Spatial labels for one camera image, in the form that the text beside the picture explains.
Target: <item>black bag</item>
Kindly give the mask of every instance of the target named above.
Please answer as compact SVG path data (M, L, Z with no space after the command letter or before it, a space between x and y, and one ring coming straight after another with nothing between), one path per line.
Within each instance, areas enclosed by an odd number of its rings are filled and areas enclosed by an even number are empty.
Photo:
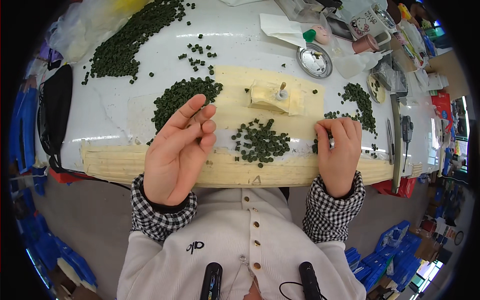
M38 135L43 150L50 156L50 167L57 173L67 172L61 167L60 149L67 131L72 84L72 68L64 65L41 84L38 97Z

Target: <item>window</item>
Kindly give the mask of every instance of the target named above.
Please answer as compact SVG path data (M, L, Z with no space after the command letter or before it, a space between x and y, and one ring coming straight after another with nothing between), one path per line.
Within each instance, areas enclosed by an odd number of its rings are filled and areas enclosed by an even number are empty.
M416 300L421 292L423 292L437 275L438 271L444 264L439 261L430 263L428 267L420 267L410 282L410 288L416 292L410 300Z

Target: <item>hand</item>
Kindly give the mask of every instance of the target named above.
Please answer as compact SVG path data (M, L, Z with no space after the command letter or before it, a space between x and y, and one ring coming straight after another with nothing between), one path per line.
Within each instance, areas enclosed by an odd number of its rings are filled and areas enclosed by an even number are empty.
M216 141L216 108L195 95L177 110L155 136L145 154L145 196L151 202L175 206L197 181Z
M339 198L352 187L361 154L361 125L350 118L325 119L315 124L318 135L318 170L327 193ZM330 149L327 130L335 139Z

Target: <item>black microphone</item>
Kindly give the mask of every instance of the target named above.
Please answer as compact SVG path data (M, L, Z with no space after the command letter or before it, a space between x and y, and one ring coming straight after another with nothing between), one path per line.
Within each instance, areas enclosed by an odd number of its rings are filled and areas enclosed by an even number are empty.
M219 263L209 263L205 268L200 300L220 300L223 269Z
M301 263L299 271L305 300L321 300L322 294L312 264L309 262Z

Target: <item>pink egg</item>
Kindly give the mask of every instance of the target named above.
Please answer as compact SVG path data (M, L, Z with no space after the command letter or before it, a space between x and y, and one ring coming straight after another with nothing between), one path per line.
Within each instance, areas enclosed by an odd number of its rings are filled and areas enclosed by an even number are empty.
M317 33L315 35L315 40L320 44L328 44L330 42L330 35L328 34L328 30L321 25L314 25L312 29L315 30Z

